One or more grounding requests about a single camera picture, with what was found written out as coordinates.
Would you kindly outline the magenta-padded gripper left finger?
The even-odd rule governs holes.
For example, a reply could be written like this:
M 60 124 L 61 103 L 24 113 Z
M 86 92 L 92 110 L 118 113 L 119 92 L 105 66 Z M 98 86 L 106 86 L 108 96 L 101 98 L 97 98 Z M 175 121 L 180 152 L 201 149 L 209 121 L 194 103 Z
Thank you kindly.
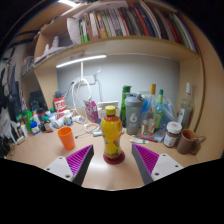
M 81 186 L 93 155 L 94 148 L 89 145 L 68 157 L 57 157 L 45 170 Z

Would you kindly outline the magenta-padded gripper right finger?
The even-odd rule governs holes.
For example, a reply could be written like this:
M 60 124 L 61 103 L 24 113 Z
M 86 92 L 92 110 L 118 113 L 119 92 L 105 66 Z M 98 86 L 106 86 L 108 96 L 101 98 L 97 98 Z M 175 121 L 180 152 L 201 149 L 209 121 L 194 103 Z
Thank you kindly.
M 168 154 L 158 155 L 137 144 L 132 145 L 132 155 L 145 185 L 183 169 L 183 166 Z

